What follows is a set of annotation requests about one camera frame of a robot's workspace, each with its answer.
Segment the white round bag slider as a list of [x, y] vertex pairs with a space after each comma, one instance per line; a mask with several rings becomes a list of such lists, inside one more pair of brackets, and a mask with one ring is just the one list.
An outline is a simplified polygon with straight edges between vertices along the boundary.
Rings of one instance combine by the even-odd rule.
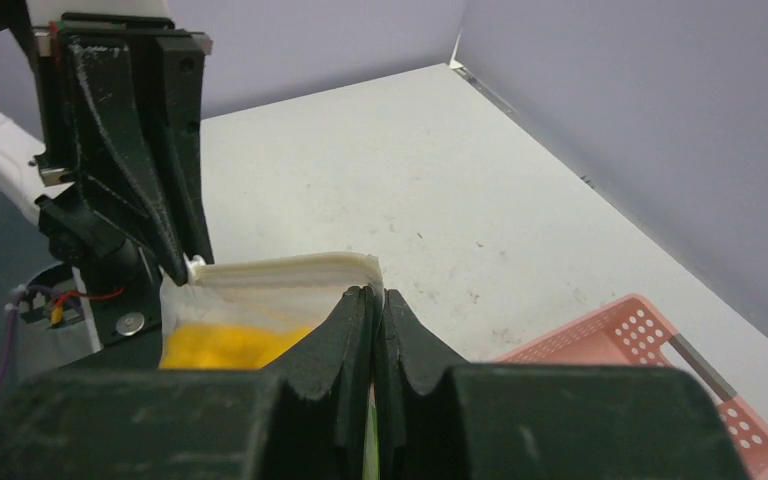
[[193, 255], [191, 258], [184, 257], [187, 284], [194, 284], [199, 280], [202, 270], [207, 266], [206, 260], [201, 255]]

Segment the clear dotted zip top bag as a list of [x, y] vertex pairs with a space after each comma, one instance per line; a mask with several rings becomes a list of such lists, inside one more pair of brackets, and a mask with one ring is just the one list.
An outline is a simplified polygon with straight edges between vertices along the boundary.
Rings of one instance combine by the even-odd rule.
[[194, 284], [162, 280], [162, 354], [168, 337], [185, 324], [230, 324], [286, 331], [325, 321], [351, 287], [383, 292], [372, 255], [325, 252], [249, 263], [208, 264]]

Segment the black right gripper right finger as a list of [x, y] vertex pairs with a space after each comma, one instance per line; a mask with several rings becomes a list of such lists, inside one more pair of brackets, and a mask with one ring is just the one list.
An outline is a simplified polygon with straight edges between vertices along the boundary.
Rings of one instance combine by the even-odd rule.
[[471, 363], [396, 290], [373, 345], [383, 479], [746, 479], [673, 368]]

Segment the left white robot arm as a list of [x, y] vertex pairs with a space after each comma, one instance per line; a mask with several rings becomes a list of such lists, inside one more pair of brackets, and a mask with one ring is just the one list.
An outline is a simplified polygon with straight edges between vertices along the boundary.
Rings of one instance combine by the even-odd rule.
[[163, 282], [214, 259], [202, 196], [204, 32], [164, 1], [0, 1], [35, 78], [43, 136], [0, 113], [0, 191], [77, 274], [53, 300], [103, 344], [160, 323]]

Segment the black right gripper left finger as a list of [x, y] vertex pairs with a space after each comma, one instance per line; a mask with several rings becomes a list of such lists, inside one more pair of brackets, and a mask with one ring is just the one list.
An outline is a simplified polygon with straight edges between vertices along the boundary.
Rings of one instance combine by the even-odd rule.
[[259, 370], [69, 365], [0, 415], [0, 479], [359, 479], [374, 292]]

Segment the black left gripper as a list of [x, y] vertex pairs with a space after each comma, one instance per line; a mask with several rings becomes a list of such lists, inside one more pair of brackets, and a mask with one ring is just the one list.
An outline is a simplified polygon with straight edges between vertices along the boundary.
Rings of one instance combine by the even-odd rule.
[[78, 11], [33, 31], [44, 180], [78, 185], [100, 218], [184, 284], [186, 257], [213, 258], [200, 158], [211, 36], [163, 16]]

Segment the yellow toy bell pepper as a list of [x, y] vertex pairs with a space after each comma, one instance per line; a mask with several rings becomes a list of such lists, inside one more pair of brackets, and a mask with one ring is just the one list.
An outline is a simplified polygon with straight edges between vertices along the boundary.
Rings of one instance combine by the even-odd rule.
[[286, 331], [230, 324], [185, 324], [166, 340], [160, 369], [257, 370], [313, 331]]

